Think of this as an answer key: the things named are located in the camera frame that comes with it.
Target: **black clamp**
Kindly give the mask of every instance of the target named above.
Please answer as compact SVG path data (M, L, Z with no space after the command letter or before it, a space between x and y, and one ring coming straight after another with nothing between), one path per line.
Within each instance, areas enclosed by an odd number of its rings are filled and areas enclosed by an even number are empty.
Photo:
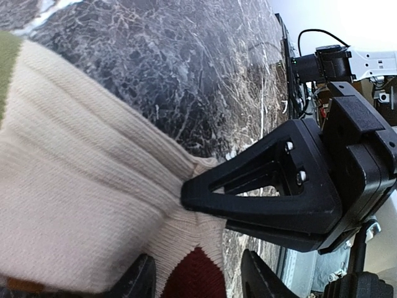
M298 251L343 244L396 189L397 134L349 83L328 88L334 97L322 130L313 119L287 121L187 181L182 205ZM280 196L237 196L265 186Z

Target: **ribbed fabric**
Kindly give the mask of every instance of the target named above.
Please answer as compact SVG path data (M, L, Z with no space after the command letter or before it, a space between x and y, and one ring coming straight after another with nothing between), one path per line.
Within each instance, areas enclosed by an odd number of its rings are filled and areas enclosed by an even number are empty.
M222 270L225 221L179 203L183 182L214 160L190 156L32 42L22 43L10 82L0 129L0 274L103 292L145 251L156 260L159 297L196 247Z

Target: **screw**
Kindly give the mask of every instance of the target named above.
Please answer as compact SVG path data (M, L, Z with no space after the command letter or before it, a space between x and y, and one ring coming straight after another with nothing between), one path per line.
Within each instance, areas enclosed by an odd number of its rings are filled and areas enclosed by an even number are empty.
M305 171L300 171L297 174L297 184L299 186L301 186L305 181L306 181L306 172Z
M285 152L290 153L290 151L292 149L293 149L293 143L292 142L285 143Z

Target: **beige fabric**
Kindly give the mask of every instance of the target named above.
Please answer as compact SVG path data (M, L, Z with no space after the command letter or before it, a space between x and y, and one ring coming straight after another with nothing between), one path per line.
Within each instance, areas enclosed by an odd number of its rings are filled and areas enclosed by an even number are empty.
M222 268L225 221L179 204L183 181L213 165L25 41L0 130L0 274L102 292L145 250L159 296L195 245Z

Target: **gray marble table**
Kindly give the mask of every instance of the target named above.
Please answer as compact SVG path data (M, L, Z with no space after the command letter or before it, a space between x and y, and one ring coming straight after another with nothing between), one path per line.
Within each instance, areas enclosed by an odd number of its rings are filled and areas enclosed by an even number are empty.
M196 156L227 160L287 118L266 0L0 0L0 30L59 53ZM245 247L276 267L276 246L226 231L228 297Z

